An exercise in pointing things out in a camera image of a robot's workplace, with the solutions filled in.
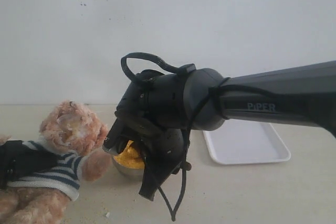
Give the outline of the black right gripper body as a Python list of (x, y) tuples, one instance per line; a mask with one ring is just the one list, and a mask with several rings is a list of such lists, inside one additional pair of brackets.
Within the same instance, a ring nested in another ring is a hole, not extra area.
[(178, 161), (183, 153), (183, 75), (147, 69), (127, 77), (131, 83), (116, 117), (144, 138), (151, 156)]

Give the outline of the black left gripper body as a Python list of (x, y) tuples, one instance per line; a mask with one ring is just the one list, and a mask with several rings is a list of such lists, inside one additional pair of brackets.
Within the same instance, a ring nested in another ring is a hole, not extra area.
[(5, 189), (9, 181), (24, 176), (22, 163), (18, 160), (23, 152), (21, 140), (7, 141), (1, 145), (1, 189)]

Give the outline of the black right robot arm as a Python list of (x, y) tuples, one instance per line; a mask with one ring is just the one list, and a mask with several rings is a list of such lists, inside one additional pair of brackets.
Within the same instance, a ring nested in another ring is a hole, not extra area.
[(152, 200), (183, 169), (188, 130), (213, 131), (230, 119), (321, 127), (335, 133), (335, 62), (243, 77), (223, 77), (193, 65), (162, 74), (133, 74), (116, 110), (123, 127), (142, 140), (145, 170), (140, 195)]

